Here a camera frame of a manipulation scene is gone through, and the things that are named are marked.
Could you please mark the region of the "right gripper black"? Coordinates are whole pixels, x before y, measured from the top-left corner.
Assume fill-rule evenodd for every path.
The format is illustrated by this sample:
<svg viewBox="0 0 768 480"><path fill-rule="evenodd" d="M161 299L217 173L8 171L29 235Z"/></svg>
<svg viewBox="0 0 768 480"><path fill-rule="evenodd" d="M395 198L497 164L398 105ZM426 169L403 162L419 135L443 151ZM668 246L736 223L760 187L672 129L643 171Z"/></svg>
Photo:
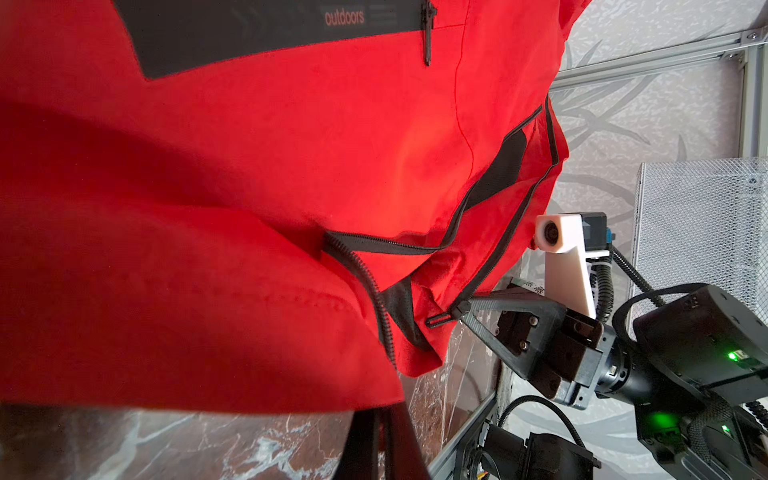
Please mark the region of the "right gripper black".
<svg viewBox="0 0 768 480"><path fill-rule="evenodd" d="M566 313L562 304L523 287L474 296L451 311L454 319L545 398L585 410L608 370L616 335L606 324L589 318L565 319Z"/></svg>

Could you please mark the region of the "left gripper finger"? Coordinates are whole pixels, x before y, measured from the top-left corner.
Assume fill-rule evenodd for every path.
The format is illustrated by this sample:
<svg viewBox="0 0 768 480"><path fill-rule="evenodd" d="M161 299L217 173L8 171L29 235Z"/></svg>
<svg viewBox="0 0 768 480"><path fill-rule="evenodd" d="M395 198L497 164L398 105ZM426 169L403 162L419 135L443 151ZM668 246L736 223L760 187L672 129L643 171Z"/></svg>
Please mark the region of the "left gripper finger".
<svg viewBox="0 0 768 480"><path fill-rule="evenodd" d="M333 479L430 479L405 403L356 411Z"/></svg>

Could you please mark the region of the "red jacket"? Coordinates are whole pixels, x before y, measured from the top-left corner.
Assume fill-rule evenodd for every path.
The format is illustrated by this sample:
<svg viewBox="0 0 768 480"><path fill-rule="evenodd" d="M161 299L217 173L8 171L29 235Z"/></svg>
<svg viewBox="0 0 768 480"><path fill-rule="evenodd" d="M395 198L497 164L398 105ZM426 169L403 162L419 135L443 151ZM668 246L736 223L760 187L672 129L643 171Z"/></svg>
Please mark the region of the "red jacket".
<svg viewBox="0 0 768 480"><path fill-rule="evenodd" d="M1 398L399 404L532 243L584 1L5 1Z"/></svg>

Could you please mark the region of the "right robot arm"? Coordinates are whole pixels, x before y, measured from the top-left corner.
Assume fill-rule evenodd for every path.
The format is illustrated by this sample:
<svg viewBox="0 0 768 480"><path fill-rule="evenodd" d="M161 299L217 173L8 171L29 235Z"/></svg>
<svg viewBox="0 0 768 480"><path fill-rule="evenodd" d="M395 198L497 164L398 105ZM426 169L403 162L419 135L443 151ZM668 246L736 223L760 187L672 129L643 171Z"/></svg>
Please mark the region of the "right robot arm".
<svg viewBox="0 0 768 480"><path fill-rule="evenodd" d="M522 287L463 300L466 326L557 416L593 399L632 406L639 443L676 479L767 475L767 328L736 297L704 283L663 289L637 279L634 301L594 317Z"/></svg>

